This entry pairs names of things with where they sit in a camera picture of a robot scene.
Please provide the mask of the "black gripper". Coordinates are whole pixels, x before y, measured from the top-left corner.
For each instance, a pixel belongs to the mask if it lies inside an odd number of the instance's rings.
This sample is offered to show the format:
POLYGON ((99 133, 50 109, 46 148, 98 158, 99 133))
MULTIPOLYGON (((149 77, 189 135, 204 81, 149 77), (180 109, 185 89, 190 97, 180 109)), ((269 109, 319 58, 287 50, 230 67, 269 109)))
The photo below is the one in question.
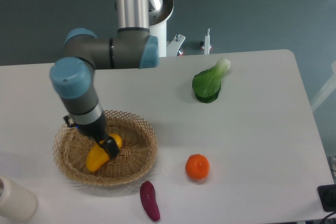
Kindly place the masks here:
POLYGON ((97 142, 98 145, 108 154, 109 159, 114 159, 120 153, 120 149, 115 138, 109 136, 107 140, 106 117, 103 112, 95 119, 90 119, 88 123, 79 123, 74 115, 65 115, 63 120, 68 128, 76 128, 80 134, 87 136, 97 142))

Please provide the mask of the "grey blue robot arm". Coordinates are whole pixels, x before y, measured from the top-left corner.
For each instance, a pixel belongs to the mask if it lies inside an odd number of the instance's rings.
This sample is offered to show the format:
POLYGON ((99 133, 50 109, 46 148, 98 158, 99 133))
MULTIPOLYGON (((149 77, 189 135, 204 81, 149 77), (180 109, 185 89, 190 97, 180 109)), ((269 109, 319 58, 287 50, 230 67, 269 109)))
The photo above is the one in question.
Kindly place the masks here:
POLYGON ((150 35, 149 0, 116 0, 116 38, 99 39, 90 30, 72 30, 62 59, 50 69, 53 87, 78 131, 109 156, 119 153, 106 133, 106 118, 93 86, 96 70, 154 68, 159 63, 158 39, 150 35))

